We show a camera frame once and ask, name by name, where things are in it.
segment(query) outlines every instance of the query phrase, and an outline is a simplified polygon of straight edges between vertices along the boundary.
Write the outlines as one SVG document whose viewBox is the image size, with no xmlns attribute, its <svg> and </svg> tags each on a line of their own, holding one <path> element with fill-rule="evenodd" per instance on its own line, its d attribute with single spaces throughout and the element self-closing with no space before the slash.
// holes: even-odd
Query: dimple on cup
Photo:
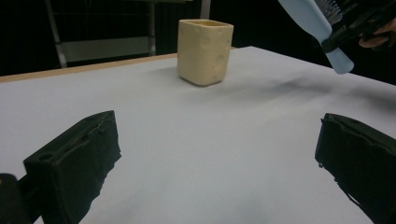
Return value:
<svg viewBox="0 0 396 224">
<path fill-rule="evenodd" d="M 181 20 L 177 36 L 178 75 L 198 86 L 221 82 L 233 40 L 233 25 L 212 20 Z"/>
</svg>

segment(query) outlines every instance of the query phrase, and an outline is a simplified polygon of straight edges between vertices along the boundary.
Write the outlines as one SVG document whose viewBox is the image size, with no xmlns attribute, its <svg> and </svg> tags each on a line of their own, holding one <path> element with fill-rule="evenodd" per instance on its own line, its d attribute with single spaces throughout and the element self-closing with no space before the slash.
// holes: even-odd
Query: cup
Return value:
<svg viewBox="0 0 396 224">
<path fill-rule="evenodd" d="M 178 75 L 198 86 L 221 82 L 227 73 L 233 25 L 212 20 L 180 20 Z"/>
</svg>

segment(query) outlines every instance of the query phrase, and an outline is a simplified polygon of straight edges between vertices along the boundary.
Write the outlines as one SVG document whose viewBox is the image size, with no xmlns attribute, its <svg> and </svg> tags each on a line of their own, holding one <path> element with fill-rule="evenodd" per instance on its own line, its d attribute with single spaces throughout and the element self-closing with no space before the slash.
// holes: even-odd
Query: table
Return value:
<svg viewBox="0 0 396 224">
<path fill-rule="evenodd" d="M 115 111 L 122 157 L 81 223 L 372 223 L 314 159 L 320 119 L 396 136 L 394 86 L 253 47 L 205 88 L 173 55 L 8 80 L 0 106 L 0 170 L 17 178 L 70 126 Z"/>
</svg>

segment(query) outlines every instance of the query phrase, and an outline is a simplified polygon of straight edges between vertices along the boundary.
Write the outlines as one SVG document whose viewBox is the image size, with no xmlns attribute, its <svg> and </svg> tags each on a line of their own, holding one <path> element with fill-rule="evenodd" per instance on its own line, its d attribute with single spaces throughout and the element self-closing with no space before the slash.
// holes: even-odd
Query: wooden table edge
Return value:
<svg viewBox="0 0 396 224">
<path fill-rule="evenodd" d="M 116 61 L 116 62 L 111 62 L 111 63 L 96 63 L 96 64 L 90 64 L 90 65 L 68 67 L 68 68 L 47 70 L 47 71 L 41 71 L 41 72 L 9 75 L 9 76 L 0 77 L 0 83 L 11 82 L 11 81 L 20 81 L 20 80 L 40 78 L 40 77 L 54 77 L 54 76 L 59 76 L 59 75 L 66 75 L 66 74 L 73 74 L 73 73 L 91 71 L 91 70 L 96 70 L 96 69 L 117 67 L 117 66 L 123 66 L 123 65 L 134 64 L 134 63 L 147 63 L 147 62 L 153 62 L 153 61 L 162 60 L 162 59 L 176 58 L 176 56 L 177 56 L 176 53 L 172 53 L 172 54 L 150 56 L 150 57 L 145 57 L 145 58 L 122 60 L 122 61 Z"/>
</svg>

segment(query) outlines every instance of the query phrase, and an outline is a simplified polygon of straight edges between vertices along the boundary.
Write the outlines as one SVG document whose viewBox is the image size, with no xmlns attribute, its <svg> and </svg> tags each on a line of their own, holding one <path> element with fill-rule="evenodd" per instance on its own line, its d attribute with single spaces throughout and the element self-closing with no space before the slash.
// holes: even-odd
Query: light blue brush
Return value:
<svg viewBox="0 0 396 224">
<path fill-rule="evenodd" d="M 319 43 L 332 34 L 331 24 L 342 19 L 340 9 L 333 0 L 278 0 L 291 18 Z M 337 74 L 345 74 L 353 69 L 353 62 L 340 49 L 326 53 Z"/>
</svg>

